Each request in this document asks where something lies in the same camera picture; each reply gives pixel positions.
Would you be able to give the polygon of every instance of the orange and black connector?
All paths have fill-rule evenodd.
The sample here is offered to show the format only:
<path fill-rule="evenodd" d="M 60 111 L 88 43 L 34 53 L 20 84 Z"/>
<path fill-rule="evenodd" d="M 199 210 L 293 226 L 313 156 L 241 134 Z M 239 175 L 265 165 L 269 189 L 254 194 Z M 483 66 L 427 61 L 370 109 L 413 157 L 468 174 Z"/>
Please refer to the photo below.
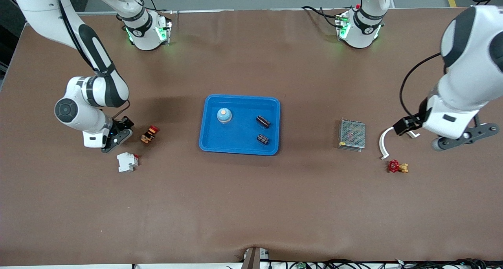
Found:
<path fill-rule="evenodd" d="M 158 131 L 159 129 L 156 126 L 151 126 L 149 130 L 141 136 L 141 141 L 149 143 Z"/>

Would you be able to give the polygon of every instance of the round light blue object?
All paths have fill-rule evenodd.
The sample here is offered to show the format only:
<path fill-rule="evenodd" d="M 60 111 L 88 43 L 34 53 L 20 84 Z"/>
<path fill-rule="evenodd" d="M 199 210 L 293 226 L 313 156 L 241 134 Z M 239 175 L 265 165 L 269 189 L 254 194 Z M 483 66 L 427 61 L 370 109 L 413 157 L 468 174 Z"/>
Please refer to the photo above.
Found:
<path fill-rule="evenodd" d="M 227 108 L 221 108 L 220 110 L 218 110 L 217 119 L 221 123 L 226 124 L 230 121 L 230 119 L 232 119 L 232 113 Z"/>

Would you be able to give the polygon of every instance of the white plastic connector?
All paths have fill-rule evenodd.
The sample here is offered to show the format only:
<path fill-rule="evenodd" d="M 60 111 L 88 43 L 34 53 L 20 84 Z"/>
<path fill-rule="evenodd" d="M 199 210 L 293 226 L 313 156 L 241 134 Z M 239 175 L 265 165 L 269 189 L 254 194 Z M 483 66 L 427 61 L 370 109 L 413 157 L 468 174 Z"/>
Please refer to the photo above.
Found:
<path fill-rule="evenodd" d="M 382 154 L 381 160 L 384 160 L 389 156 L 389 153 L 386 150 L 386 147 L 384 146 L 384 137 L 386 137 L 388 131 L 391 131 L 393 129 L 394 129 L 393 126 L 391 128 L 388 128 L 386 131 L 384 131 L 384 133 L 381 134 L 381 137 L 379 138 L 379 149 L 381 150 Z M 421 135 L 421 134 L 415 134 L 413 131 L 409 131 L 407 132 L 407 134 L 410 136 L 410 138 L 416 138 Z"/>
<path fill-rule="evenodd" d="M 138 155 L 128 152 L 117 155 L 119 160 L 119 173 L 133 172 L 134 168 L 138 166 Z"/>

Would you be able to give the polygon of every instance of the brown tabletop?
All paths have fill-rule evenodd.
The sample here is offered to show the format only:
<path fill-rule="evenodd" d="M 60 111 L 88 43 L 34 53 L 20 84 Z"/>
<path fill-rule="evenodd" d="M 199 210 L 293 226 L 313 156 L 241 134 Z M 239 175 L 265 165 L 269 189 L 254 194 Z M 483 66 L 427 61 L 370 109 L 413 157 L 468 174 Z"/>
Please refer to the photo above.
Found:
<path fill-rule="evenodd" d="M 410 173 L 380 160 L 379 135 L 405 115 L 404 75 L 460 11 L 390 10 L 366 49 L 304 11 L 173 15 L 171 46 L 151 52 L 114 16 L 84 17 L 131 91 L 135 135 L 112 154 L 53 114 L 68 80 L 92 74 L 86 63 L 26 28 L 0 93 L 0 264 L 235 262 L 250 246 L 277 260 L 503 259 L 503 135 L 439 153 L 426 130 L 390 133 L 390 159 Z M 409 108 L 441 76 L 440 58 L 417 69 Z M 277 155 L 201 151 L 212 93 L 279 99 Z M 502 107 L 481 120 L 503 123 Z M 363 152 L 334 147 L 343 117 L 367 125 Z M 151 124 L 160 132 L 144 146 Z M 133 173 L 118 173 L 122 152 L 141 156 Z"/>

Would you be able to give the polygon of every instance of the brown table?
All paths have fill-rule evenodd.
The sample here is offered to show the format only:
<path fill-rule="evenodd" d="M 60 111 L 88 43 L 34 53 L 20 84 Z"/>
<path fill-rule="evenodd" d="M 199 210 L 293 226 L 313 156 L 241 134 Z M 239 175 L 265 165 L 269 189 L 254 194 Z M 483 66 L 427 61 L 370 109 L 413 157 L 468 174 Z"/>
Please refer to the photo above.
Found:
<path fill-rule="evenodd" d="M 86 63 L 26 28 L 0 93 L 0 264 L 235 262 L 250 246 L 277 260 L 503 259 L 503 135 L 438 153 L 425 130 L 390 134 L 390 159 L 410 173 L 379 159 L 380 133 L 405 115 L 404 75 L 438 52 L 460 11 L 390 10 L 367 49 L 304 11 L 173 16 L 173 43 L 151 52 L 129 45 L 114 16 L 84 17 L 131 91 L 135 135 L 107 155 L 53 115 L 67 81 L 91 75 Z M 408 106 L 441 75 L 439 58 L 419 68 Z M 201 151 L 212 93 L 279 99 L 278 154 Z M 502 107 L 481 119 L 503 123 Z M 367 124 L 363 152 L 334 147 L 342 117 Z M 160 133 L 144 146 L 150 124 Z M 119 174 L 126 151 L 141 165 Z"/>

